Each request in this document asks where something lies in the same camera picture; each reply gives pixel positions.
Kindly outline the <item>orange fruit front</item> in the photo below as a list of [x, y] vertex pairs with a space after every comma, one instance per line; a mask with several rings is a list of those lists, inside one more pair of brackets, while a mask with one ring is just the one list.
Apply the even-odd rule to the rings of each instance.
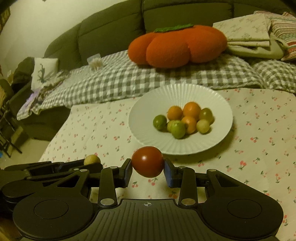
[[181, 122], [185, 124], [186, 134], [191, 135], [196, 131], [197, 121], [192, 116], [184, 116]]

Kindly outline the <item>dark green sofa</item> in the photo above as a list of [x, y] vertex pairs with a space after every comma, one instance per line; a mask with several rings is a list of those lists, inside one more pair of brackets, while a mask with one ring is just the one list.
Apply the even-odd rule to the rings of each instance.
[[[49, 44], [43, 57], [58, 58], [59, 70], [77, 69], [94, 54], [104, 57], [126, 50], [136, 37], [156, 28], [188, 23], [210, 26], [254, 11], [286, 11], [295, 16], [295, 1], [124, 1], [68, 29]], [[9, 103], [14, 116], [32, 93], [29, 73], [33, 73], [33, 55], [24, 59], [15, 73], [15, 77], [27, 78], [27, 83]], [[69, 113], [70, 109], [57, 107], [33, 113], [18, 123], [29, 138], [51, 141]]]

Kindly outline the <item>striped knitted pillow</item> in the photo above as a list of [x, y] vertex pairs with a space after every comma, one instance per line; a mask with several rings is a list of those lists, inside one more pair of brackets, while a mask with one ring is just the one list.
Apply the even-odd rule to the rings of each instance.
[[269, 11], [254, 11], [254, 14], [264, 14], [270, 23], [271, 32], [287, 44], [281, 61], [295, 61], [295, 16], [286, 11], [281, 15]]

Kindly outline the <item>white embroidered pillow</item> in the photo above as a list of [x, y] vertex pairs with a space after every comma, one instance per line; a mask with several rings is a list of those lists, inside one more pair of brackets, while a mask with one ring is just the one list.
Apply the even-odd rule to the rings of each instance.
[[31, 90], [40, 89], [58, 72], [58, 58], [34, 58]]

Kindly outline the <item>green round fruit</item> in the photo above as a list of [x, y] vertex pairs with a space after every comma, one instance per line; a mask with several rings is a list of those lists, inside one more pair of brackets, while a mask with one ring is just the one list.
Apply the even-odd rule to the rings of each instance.
[[155, 116], [153, 120], [153, 126], [158, 131], [165, 131], [167, 128], [167, 118], [162, 114]]

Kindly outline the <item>red tomato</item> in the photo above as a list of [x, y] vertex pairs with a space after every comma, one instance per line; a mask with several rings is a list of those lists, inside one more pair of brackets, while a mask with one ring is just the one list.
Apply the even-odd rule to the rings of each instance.
[[132, 166], [138, 174], [154, 178], [163, 171], [164, 157], [156, 147], [145, 146], [133, 153]]

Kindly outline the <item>grey checkered blanket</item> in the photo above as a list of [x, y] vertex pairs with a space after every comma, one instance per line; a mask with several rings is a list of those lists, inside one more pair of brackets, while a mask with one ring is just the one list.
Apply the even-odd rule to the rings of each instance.
[[174, 83], [190, 83], [214, 90], [229, 88], [264, 88], [295, 93], [295, 65], [278, 60], [245, 58], [221, 54], [204, 64], [187, 64], [176, 69], [137, 66], [126, 51], [102, 58], [103, 66], [70, 70], [70, 76], [28, 111], [18, 111], [23, 120], [32, 114], [64, 106], [102, 103], [139, 97], [152, 89]]

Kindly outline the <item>green-brown fruit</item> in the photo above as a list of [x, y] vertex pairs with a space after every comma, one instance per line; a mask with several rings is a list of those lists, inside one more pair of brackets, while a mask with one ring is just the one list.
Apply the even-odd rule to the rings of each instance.
[[214, 116], [211, 109], [209, 108], [201, 109], [199, 113], [199, 120], [207, 120], [211, 125], [214, 122]]

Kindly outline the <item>orange pumpkin cushion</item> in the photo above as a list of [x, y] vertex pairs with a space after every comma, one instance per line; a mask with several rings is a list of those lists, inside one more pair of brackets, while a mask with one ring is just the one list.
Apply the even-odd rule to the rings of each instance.
[[212, 61], [226, 48], [227, 38], [220, 30], [203, 25], [183, 25], [136, 38], [128, 47], [128, 56], [137, 65], [168, 69], [189, 62]]

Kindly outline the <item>floral cloth at sofa end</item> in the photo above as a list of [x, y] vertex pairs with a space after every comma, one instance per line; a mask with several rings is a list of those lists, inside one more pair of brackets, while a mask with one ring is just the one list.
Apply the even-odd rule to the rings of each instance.
[[59, 87], [63, 81], [70, 76], [70, 71], [61, 70], [56, 74], [51, 74], [46, 80], [38, 87], [30, 97], [26, 100], [21, 110], [28, 111], [32, 109], [36, 104], [41, 104], [45, 97], [50, 94], [53, 90]]

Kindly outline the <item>folded floral sheet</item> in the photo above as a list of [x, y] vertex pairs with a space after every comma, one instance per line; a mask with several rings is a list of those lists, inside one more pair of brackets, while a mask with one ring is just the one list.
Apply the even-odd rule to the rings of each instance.
[[227, 38], [227, 51], [239, 57], [281, 59], [288, 45], [270, 32], [264, 14], [240, 16], [213, 24]]

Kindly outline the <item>large orange fruit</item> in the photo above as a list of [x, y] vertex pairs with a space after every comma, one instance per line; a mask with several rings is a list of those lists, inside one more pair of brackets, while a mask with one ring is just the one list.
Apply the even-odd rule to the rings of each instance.
[[196, 102], [188, 102], [184, 105], [183, 107], [183, 116], [191, 116], [193, 117], [196, 121], [199, 120], [199, 114], [200, 114], [201, 108], [199, 104]]

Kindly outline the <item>pale yellow fruit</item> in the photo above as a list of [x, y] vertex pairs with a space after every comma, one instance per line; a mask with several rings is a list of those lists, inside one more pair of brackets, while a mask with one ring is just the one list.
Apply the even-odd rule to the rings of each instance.
[[95, 164], [95, 163], [101, 163], [101, 160], [96, 155], [89, 155], [84, 159], [83, 163], [84, 163], [84, 165], [90, 165], [90, 164]]

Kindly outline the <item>small yellow-green fruit on plate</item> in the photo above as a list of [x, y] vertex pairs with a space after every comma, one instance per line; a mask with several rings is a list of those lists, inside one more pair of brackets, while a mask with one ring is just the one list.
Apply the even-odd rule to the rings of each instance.
[[167, 131], [170, 133], [171, 132], [171, 127], [173, 126], [173, 124], [175, 123], [175, 120], [170, 120], [167, 125], [166, 125], [166, 129]]

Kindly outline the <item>white ribbed plate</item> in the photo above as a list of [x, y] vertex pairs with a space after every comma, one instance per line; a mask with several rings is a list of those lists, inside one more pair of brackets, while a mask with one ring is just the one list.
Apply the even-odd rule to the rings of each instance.
[[[191, 101], [201, 109], [211, 109], [214, 122], [207, 133], [201, 134], [196, 129], [193, 134], [176, 139], [167, 129], [161, 132], [154, 128], [155, 116], [164, 115], [168, 123], [167, 112], [171, 106], [183, 110]], [[128, 117], [129, 129], [140, 144], [154, 146], [169, 155], [195, 154], [214, 147], [227, 136], [232, 123], [232, 109], [224, 97], [217, 91], [194, 84], [171, 84], [151, 90], [134, 104]]]

